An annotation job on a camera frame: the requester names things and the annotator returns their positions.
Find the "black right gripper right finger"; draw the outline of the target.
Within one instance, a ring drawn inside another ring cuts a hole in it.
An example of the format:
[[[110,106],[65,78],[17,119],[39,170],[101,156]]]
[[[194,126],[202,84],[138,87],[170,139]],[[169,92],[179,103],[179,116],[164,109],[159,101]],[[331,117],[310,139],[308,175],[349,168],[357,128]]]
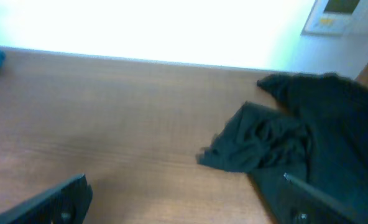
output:
[[[288,173],[280,178],[277,208],[281,223],[358,222],[358,214],[352,209]]]

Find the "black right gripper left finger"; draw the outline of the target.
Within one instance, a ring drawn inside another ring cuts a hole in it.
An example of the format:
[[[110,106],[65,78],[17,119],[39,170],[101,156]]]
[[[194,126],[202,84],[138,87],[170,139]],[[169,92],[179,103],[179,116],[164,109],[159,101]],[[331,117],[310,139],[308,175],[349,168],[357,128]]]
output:
[[[92,199],[86,176],[79,174],[0,213],[0,224],[82,224]]]

